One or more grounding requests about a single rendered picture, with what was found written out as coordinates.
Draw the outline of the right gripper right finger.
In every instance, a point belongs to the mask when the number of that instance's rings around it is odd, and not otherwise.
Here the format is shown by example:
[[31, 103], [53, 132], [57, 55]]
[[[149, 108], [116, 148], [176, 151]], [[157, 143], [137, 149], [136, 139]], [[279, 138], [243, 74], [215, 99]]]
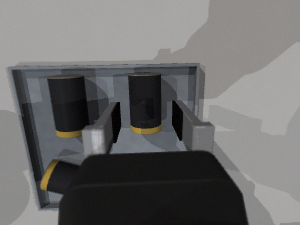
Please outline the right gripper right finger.
[[215, 126], [201, 122], [181, 100], [172, 101], [172, 125], [187, 151], [213, 154]]

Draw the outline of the black battery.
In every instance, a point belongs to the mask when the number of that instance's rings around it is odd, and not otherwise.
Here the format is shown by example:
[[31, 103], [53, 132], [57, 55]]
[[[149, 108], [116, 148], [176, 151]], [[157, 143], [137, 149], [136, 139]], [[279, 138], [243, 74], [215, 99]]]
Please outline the black battery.
[[53, 159], [43, 174], [40, 189], [64, 195], [79, 167]]
[[54, 75], [47, 80], [57, 137], [81, 137], [89, 125], [84, 75]]
[[128, 74], [131, 132], [152, 135], [161, 131], [161, 73]]

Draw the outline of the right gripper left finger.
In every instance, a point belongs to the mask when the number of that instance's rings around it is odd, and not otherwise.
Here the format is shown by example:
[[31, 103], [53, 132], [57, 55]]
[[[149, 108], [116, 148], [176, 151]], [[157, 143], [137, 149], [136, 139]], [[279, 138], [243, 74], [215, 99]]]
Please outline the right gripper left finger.
[[95, 125], [86, 125], [82, 130], [85, 159], [96, 154], [110, 154], [120, 129], [120, 102], [111, 102]]

